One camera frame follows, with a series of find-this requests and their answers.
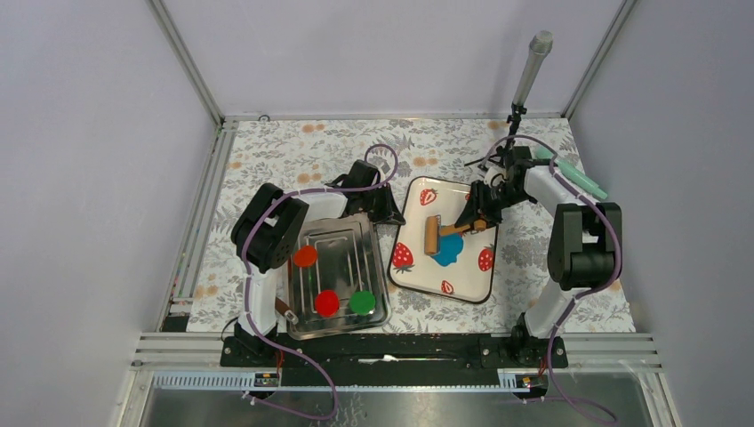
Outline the white strawberry print tray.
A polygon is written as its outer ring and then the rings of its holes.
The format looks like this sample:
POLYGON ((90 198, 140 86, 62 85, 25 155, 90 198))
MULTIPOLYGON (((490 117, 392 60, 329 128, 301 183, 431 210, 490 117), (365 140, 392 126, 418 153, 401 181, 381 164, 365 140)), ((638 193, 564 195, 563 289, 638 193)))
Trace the white strawberry print tray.
POLYGON ((456 228, 470 186, 419 177, 410 182, 389 258, 390 281, 407 290, 480 304, 491 292, 497 229, 456 228))

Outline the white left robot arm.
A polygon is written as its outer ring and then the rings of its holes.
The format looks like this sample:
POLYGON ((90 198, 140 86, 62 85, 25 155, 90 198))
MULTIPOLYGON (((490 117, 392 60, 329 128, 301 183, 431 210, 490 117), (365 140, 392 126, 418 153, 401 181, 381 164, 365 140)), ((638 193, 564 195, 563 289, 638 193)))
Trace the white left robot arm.
POLYGON ((237 322, 249 334, 241 351, 251 363, 263 366, 275 357, 276 343, 267 334, 277 327, 280 269, 297 251, 303 226, 354 214, 365 214, 373 224, 404 225, 390 179, 375 165, 357 160, 347 173, 319 188, 286 192, 266 182, 257 189, 230 233, 246 269, 237 322))

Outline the wooden double-ended dough roller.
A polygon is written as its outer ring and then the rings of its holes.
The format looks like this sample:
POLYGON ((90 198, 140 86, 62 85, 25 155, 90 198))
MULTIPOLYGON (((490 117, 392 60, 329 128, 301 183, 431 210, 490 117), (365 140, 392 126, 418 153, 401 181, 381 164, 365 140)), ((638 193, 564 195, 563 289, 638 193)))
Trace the wooden double-ended dough roller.
POLYGON ((438 254, 440 252, 440 238, 453 234, 481 232, 487 229, 488 223, 485 220, 476 220, 469 225, 455 226, 442 225, 439 215, 429 216, 425 221, 424 253, 429 256, 438 254))

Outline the blue dough piece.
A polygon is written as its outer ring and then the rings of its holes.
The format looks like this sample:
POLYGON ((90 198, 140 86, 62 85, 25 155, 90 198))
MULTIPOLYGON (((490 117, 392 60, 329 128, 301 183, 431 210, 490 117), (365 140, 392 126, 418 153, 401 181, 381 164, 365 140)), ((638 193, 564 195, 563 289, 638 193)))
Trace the blue dough piece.
POLYGON ((430 258, 441 267, 448 267, 458 261, 458 257, 464 247, 463 238, 460 234, 452 234, 440 237, 438 249, 430 258))

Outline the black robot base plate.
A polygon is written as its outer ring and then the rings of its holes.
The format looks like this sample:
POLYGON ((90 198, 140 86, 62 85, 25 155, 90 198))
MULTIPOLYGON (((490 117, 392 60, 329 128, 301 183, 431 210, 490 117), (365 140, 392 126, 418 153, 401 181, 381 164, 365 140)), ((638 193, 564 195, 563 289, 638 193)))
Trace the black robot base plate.
POLYGON ((565 345, 507 334, 342 334, 270 342, 240 332, 224 339, 222 367, 269 368, 284 386, 475 387, 499 386, 506 371, 544 374, 569 366, 565 345), (550 363, 545 355, 551 355, 550 363))

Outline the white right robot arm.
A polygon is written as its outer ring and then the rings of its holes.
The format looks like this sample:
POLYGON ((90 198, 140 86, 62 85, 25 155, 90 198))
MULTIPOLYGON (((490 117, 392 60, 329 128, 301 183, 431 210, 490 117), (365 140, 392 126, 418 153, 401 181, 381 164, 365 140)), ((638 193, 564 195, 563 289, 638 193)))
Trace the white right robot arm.
POLYGON ((622 210, 583 195, 557 169, 553 157, 536 158, 528 147, 497 149, 502 169, 472 182, 454 226, 480 231, 499 225, 505 209, 537 203, 552 217, 547 251, 549 283, 525 311, 509 352, 530 367, 545 354, 542 339, 557 334, 578 301, 609 287, 622 270, 622 210))

